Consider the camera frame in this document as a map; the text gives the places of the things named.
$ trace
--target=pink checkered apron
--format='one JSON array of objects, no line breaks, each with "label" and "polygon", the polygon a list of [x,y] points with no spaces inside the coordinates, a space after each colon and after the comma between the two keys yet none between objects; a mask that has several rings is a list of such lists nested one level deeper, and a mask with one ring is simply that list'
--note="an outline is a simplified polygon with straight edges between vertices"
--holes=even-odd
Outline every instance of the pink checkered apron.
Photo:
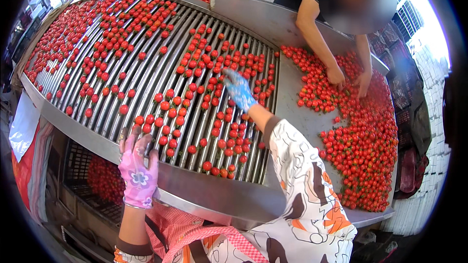
[{"label": "pink checkered apron", "polygon": [[153,251],[162,258],[162,263],[172,262],[174,255],[184,246],[196,240],[213,235],[225,235],[228,241],[243,254],[256,263],[269,261],[232,226],[203,226],[203,219],[174,207],[167,207],[153,201],[154,207],[146,211],[159,228],[168,246],[166,253],[164,245],[156,237],[155,232],[146,224],[146,232],[153,246]]}]

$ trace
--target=pink floral glove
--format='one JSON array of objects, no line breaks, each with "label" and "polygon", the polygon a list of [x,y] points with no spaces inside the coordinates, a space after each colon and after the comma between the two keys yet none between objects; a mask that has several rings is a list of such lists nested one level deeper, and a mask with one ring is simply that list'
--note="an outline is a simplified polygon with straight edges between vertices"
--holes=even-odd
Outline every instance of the pink floral glove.
[{"label": "pink floral glove", "polygon": [[145,160],[144,153],[152,140],[151,134],[146,134],[137,141],[141,132],[140,127],[135,127],[127,136],[124,128],[119,137],[119,149],[121,162],[120,174],[125,181],[124,203],[138,208],[152,208],[151,197],[158,197],[158,152],[149,152],[149,162]]}]

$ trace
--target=blue patterned glove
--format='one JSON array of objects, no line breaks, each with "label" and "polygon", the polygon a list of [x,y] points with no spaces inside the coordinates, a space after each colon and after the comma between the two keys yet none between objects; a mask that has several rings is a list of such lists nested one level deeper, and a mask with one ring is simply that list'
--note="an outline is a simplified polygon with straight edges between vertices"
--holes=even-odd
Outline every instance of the blue patterned glove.
[{"label": "blue patterned glove", "polygon": [[224,69],[223,74],[226,76],[223,82],[229,95],[237,106],[247,113],[257,103],[250,92],[249,83],[239,73],[231,69]]}]

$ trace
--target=hand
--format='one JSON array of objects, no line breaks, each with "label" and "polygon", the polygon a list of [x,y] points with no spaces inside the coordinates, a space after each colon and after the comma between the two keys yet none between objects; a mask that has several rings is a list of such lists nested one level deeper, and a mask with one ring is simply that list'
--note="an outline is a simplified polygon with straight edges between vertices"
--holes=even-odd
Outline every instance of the hand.
[{"label": "hand", "polygon": [[343,89],[346,79],[338,64],[334,67],[327,68],[327,77],[330,84],[337,86],[338,90]]},{"label": "hand", "polygon": [[353,86],[359,84],[358,98],[365,97],[367,95],[367,89],[369,88],[369,84],[371,83],[372,74],[372,70],[370,72],[364,72],[361,75],[359,75],[356,81],[353,83]]},{"label": "hand", "polygon": [[158,152],[155,149],[149,152],[146,168],[144,153],[153,136],[146,134],[137,141],[140,132],[141,128],[135,127],[126,138],[127,129],[122,130],[118,142],[121,155],[118,168],[125,181],[124,203],[138,208],[152,208],[151,197],[158,187]]},{"label": "hand", "polygon": [[227,92],[234,102],[247,113],[257,103],[250,92],[249,83],[239,73],[231,69],[223,69],[222,72],[226,76],[223,82]]}]

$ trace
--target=white plastic bag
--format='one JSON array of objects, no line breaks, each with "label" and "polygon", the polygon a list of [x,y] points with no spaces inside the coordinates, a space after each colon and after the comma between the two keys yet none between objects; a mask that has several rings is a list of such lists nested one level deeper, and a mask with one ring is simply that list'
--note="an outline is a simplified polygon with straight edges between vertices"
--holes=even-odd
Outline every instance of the white plastic bag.
[{"label": "white plastic bag", "polygon": [[40,115],[39,110],[23,90],[9,135],[11,148],[18,162],[21,161],[34,139]]}]

